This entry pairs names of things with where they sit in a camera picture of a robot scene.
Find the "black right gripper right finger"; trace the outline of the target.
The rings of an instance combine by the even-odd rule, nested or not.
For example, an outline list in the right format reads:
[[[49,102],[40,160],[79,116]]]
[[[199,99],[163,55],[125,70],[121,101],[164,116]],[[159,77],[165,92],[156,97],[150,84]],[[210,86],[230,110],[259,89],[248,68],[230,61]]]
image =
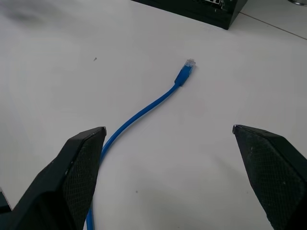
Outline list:
[[[307,230],[307,159],[284,137],[243,125],[233,134],[249,183],[274,230]]]

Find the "black electronic box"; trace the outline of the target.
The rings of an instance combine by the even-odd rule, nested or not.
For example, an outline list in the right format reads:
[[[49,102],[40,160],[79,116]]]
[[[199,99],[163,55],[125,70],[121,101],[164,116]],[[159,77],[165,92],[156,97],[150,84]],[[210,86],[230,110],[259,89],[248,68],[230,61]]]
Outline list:
[[[200,22],[229,29],[248,0],[132,0]]]

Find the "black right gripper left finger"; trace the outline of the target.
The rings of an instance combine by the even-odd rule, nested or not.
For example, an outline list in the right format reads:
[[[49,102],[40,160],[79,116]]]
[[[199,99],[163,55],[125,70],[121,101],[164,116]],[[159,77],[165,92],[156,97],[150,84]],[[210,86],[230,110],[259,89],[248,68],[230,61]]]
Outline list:
[[[83,131],[32,181],[0,230],[83,230],[97,182],[106,128]]]

